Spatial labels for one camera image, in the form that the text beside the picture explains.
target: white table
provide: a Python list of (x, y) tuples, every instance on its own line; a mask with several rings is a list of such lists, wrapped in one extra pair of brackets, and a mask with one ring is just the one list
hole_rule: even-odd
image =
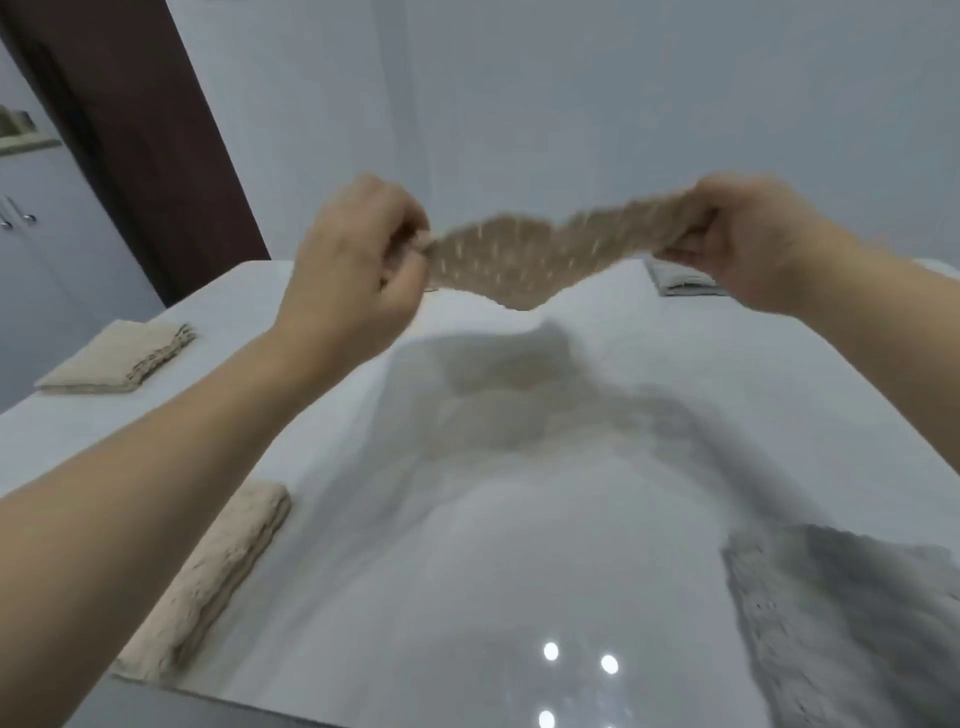
[[(137, 392), (0, 416), (0, 493), (263, 330), (289, 272), (245, 264), (164, 314), (200, 338)], [(531, 313), (430, 294), (254, 472), (296, 510), (182, 686), (357, 728), (764, 726), (732, 528), (960, 553), (957, 477), (830, 347), (733, 301), (659, 299), (639, 261)]]

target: folded beige towel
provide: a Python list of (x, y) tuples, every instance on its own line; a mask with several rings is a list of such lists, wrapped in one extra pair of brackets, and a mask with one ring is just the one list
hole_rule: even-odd
[(421, 236), (414, 247), (430, 261), (431, 285), (529, 310), (625, 257), (694, 244), (714, 214), (687, 191), (585, 210), (561, 226), (498, 215), (436, 238)]
[(240, 486), (124, 647), (114, 671), (147, 683), (171, 682), (289, 511), (290, 495), (282, 484), (251, 479)]
[(36, 388), (54, 394), (131, 392), (195, 338), (188, 324), (114, 321)]

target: towel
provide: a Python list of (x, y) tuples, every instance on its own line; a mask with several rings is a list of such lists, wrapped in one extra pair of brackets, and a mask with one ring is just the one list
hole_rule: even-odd
[(131, 392), (196, 337), (188, 324), (114, 321), (36, 388), (53, 394)]
[(960, 724), (960, 571), (946, 549), (769, 526), (734, 534), (724, 559), (775, 725)]
[(559, 227), (498, 215), (414, 247), (430, 261), (430, 284), (530, 310), (571, 285), (641, 251), (688, 247), (715, 211), (689, 192), (586, 210)]
[(189, 665), (289, 511), (290, 496), (280, 483), (245, 482), (124, 647), (114, 671), (170, 684)]
[(650, 279), (661, 296), (726, 296), (727, 292), (706, 273), (668, 260), (646, 259)]

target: person's left hand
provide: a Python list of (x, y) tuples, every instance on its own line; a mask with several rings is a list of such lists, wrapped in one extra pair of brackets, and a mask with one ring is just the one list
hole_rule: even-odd
[(339, 379), (385, 351), (413, 320), (426, 259), (385, 258), (429, 221), (406, 190), (362, 175), (327, 201), (307, 231), (272, 334), (317, 377)]

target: brown door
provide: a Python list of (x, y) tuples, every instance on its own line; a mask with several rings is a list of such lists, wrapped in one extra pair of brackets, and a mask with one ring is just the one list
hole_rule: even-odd
[(0, 0), (0, 12), (167, 303), (270, 257), (165, 0)]

